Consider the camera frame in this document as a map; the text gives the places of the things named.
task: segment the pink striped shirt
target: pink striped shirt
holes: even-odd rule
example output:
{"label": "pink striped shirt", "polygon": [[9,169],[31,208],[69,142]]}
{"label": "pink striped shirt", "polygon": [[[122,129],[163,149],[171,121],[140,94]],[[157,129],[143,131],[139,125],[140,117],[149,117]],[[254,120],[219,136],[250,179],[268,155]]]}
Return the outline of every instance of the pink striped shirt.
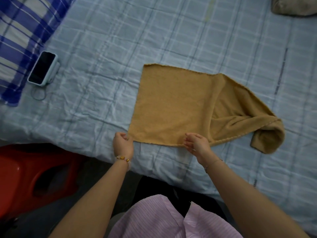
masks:
{"label": "pink striped shirt", "polygon": [[167,197],[155,195],[133,205],[113,226],[112,237],[239,237],[228,222],[194,202],[185,218]]}

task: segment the left arm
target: left arm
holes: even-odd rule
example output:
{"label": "left arm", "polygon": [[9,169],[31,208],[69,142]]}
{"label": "left arm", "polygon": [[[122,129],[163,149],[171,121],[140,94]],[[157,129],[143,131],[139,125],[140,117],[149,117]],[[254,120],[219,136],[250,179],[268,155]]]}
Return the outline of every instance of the left arm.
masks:
{"label": "left arm", "polygon": [[[113,139],[115,155],[133,157],[133,140],[125,133]],[[103,237],[122,186],[128,164],[117,160],[108,172],[69,210],[49,238]]]}

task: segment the bracelet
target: bracelet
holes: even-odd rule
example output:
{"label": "bracelet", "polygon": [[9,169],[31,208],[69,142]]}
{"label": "bracelet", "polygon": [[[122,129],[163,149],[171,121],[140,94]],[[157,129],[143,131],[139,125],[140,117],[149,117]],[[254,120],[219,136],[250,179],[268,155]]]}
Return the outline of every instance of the bracelet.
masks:
{"label": "bracelet", "polygon": [[[221,161],[223,161],[222,159],[218,159],[218,160],[216,160],[216,161],[213,161],[210,165],[213,165],[214,163],[216,163],[217,161],[219,161],[219,160],[221,160]],[[209,165],[207,165],[205,168],[204,168],[204,170],[205,170],[205,172],[207,173],[207,168],[209,167]]]}
{"label": "bracelet", "polygon": [[131,168],[131,161],[130,161],[129,159],[127,159],[125,156],[121,156],[121,155],[117,156],[116,159],[118,159],[118,160],[125,160],[125,161],[128,163],[128,170],[127,170],[127,171],[130,170],[130,168]]}

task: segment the red stool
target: red stool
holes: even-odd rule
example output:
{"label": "red stool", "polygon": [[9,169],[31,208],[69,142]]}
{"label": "red stool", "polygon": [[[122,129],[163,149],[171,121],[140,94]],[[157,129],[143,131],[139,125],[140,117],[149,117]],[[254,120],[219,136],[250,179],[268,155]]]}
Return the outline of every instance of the red stool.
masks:
{"label": "red stool", "polygon": [[72,195],[84,159],[52,144],[0,147],[0,218],[7,220]]}

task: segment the mustard yellow fabric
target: mustard yellow fabric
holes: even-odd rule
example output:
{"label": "mustard yellow fabric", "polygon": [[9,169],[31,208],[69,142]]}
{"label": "mustard yellow fabric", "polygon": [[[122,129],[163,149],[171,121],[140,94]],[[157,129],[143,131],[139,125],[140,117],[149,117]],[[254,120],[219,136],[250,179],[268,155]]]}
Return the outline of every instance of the mustard yellow fabric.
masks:
{"label": "mustard yellow fabric", "polygon": [[205,136],[211,146],[254,132],[251,146],[265,154],[285,135],[282,121],[228,76],[145,64],[129,135],[138,142],[182,146],[185,132]]}

